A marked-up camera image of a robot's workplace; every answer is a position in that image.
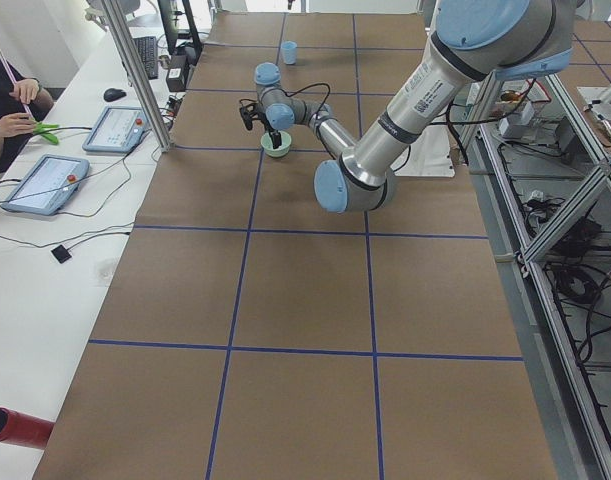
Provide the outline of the person's hand lower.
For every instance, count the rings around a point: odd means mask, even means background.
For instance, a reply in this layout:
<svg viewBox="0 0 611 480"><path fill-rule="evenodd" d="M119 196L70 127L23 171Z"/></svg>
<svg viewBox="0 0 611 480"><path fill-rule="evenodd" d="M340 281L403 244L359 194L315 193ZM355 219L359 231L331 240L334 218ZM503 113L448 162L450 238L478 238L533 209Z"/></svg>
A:
<svg viewBox="0 0 611 480"><path fill-rule="evenodd" d="M36 121L27 113L13 113L0 118L0 147L6 138L27 135L34 131Z"/></svg>

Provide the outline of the person's hand upper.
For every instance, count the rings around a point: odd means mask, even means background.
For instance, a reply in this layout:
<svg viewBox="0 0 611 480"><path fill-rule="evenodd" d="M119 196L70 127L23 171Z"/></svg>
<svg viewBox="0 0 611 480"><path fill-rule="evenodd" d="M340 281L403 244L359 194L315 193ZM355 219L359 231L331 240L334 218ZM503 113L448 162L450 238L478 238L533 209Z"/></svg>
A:
<svg viewBox="0 0 611 480"><path fill-rule="evenodd" d="M14 83L10 96L22 104L28 105L34 101L41 90L38 80L26 78Z"/></svg>

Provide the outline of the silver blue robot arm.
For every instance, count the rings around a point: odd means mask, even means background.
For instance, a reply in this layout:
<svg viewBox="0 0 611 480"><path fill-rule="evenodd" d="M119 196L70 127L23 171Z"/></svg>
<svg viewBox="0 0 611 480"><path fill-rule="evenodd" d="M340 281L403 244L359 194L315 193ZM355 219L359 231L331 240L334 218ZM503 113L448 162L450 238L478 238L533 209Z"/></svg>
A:
<svg viewBox="0 0 611 480"><path fill-rule="evenodd" d="M318 203L329 212L370 211L394 195L392 164L466 85L489 74L537 78L567 67L572 53L573 1L441 1L422 62L385 110L354 139L325 102L287 94L277 65L258 65L256 100L241 105L247 129L263 124L274 147L294 125L309 127L332 154L314 176Z"/></svg>

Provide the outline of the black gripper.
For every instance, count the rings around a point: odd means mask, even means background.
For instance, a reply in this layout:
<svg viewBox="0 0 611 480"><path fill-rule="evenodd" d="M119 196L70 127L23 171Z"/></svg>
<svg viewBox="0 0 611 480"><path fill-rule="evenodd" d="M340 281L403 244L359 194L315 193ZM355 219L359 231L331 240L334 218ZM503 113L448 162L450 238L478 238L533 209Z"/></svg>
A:
<svg viewBox="0 0 611 480"><path fill-rule="evenodd" d="M252 99L239 100L239 115L243 121L245 129L252 131L255 122L260 122L266 133L268 133L269 144L272 148L282 145L281 132L273 127L260 104Z"/></svg>

